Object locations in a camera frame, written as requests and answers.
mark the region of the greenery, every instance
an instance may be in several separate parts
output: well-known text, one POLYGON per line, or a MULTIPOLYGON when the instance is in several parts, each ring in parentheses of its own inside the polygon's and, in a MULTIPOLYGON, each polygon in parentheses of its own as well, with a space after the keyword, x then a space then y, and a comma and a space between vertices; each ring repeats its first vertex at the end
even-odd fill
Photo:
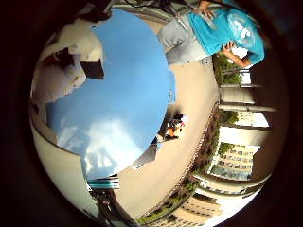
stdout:
POLYGON ((239 121, 238 113, 232 111, 221 111, 220 121, 221 123, 234 124, 235 122, 239 121))
POLYGON ((218 153, 220 155, 224 155, 226 152, 228 152, 230 149, 234 148, 235 145, 228 144, 228 143, 220 143, 219 151, 218 153))
POLYGON ((229 83, 229 84, 241 83, 242 77, 240 73, 222 75, 222 70, 237 69, 237 65, 228 62, 228 58, 224 54, 219 53, 213 55, 213 67, 214 67, 215 78, 219 85, 221 85, 222 83, 229 83))

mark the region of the ground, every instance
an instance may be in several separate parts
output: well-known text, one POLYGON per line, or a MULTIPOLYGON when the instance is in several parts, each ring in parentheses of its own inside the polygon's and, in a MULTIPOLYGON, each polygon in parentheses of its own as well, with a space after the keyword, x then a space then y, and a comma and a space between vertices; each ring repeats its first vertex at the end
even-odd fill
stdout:
MULTIPOLYGON (((155 32, 161 26, 149 22, 155 32)), ((219 88, 211 64, 196 61, 173 65, 177 85, 177 101, 168 113, 188 115, 184 137, 165 142, 153 162, 134 170, 126 168, 118 174, 120 189, 116 198, 133 218, 146 214, 164 199, 185 172, 216 101, 219 88)))

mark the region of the person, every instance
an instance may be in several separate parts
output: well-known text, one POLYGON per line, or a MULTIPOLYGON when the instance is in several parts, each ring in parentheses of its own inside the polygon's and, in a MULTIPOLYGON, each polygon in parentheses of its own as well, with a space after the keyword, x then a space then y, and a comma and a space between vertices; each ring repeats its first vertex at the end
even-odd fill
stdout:
POLYGON ((218 52, 240 68, 262 61, 264 44, 254 20, 239 8, 210 9, 210 4, 201 1, 193 12, 171 20, 159 31, 157 37, 168 51, 168 64, 197 61, 218 52), (232 53, 233 47, 245 48, 247 55, 240 58, 232 53))

